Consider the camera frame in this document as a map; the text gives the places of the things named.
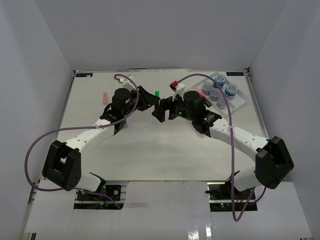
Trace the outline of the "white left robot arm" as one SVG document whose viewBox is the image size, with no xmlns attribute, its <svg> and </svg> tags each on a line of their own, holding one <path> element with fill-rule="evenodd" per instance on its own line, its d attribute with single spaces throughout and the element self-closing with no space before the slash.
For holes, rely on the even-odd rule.
<svg viewBox="0 0 320 240">
<path fill-rule="evenodd" d="M 56 140 L 50 145 L 42 169 L 43 177 L 66 191 L 81 189 L 88 191 L 96 200 L 103 198 L 105 181 L 96 174 L 82 171 L 84 156 L 116 135 L 125 126 L 125 117 L 132 110 L 145 111 L 159 100 L 158 96 L 147 92 L 142 86 L 137 90 L 116 89 L 111 103 L 104 108 L 91 129 L 65 142 Z"/>
</svg>

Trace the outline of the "pink cap black highlighter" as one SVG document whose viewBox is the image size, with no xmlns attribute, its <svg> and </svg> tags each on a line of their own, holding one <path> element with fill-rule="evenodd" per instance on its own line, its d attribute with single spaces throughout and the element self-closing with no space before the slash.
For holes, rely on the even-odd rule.
<svg viewBox="0 0 320 240">
<path fill-rule="evenodd" d="M 204 105 L 209 108 L 212 106 L 212 104 L 207 100 L 207 98 L 200 92 L 199 96 L 203 99 Z"/>
</svg>

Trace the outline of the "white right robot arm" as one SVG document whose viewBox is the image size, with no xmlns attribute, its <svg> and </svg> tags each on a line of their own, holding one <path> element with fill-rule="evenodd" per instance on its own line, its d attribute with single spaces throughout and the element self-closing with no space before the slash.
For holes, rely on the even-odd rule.
<svg viewBox="0 0 320 240">
<path fill-rule="evenodd" d="M 236 200 L 247 189 L 264 186 L 275 189 L 294 168 L 294 163 L 284 140 L 257 136 L 239 127 L 231 127 L 221 115 L 206 108 L 206 101 L 197 91 L 191 90 L 177 96 L 163 98 L 154 107 L 152 115 L 161 123 L 177 117 L 187 119 L 200 134 L 234 146 L 246 154 L 255 165 L 239 171 L 227 180 L 226 195 Z"/>
</svg>

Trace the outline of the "clear jar blue clips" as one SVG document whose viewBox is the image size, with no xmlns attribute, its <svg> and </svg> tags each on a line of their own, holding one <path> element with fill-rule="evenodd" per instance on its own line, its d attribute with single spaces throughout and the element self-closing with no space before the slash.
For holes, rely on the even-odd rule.
<svg viewBox="0 0 320 240">
<path fill-rule="evenodd" d="M 225 101 L 225 99 L 223 97 L 219 97 L 217 102 L 216 102 L 216 106 L 221 109 L 224 110 L 227 108 L 227 101 Z"/>
</svg>

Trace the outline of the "blue-white labelled slime jar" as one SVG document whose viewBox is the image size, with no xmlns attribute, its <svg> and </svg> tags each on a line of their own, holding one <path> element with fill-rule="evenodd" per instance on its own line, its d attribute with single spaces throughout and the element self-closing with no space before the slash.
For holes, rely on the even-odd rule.
<svg viewBox="0 0 320 240">
<path fill-rule="evenodd" d="M 223 89 L 227 78 L 223 74 L 217 74 L 214 78 L 213 87 Z"/>
</svg>

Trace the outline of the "clear jar of clips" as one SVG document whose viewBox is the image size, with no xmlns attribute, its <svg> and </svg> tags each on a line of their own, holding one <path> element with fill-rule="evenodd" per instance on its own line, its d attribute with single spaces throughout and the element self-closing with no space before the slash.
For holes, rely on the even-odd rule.
<svg viewBox="0 0 320 240">
<path fill-rule="evenodd" d="M 205 96 L 209 96 L 210 95 L 210 92 L 212 91 L 213 89 L 213 85 L 209 82 L 204 82 L 202 84 L 202 87 L 201 87 L 201 91 L 202 93 L 205 95 Z"/>
</svg>

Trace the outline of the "clear jar dark clips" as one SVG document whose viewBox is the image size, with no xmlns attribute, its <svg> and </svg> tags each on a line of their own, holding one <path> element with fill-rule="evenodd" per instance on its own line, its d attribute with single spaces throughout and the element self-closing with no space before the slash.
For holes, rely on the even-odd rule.
<svg viewBox="0 0 320 240">
<path fill-rule="evenodd" d="M 209 99 L 212 101 L 212 102 L 217 102 L 219 97 L 221 96 L 221 92 L 218 88 L 213 88 L 210 93 L 209 93 Z"/>
</svg>

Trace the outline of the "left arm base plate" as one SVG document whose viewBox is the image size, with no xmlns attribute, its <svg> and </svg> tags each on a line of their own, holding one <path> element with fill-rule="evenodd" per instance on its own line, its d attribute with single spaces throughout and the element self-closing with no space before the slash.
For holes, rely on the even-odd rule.
<svg viewBox="0 0 320 240">
<path fill-rule="evenodd" d="M 107 195 L 110 198 L 112 198 L 114 201 L 119 201 L 121 199 L 121 191 L 122 191 L 121 185 L 105 185 L 100 187 L 97 190 L 97 193 Z M 76 195 L 76 200 L 77 201 L 101 201 L 101 200 L 108 200 L 108 199 L 101 195 L 83 193 L 81 190 L 78 190 Z"/>
</svg>

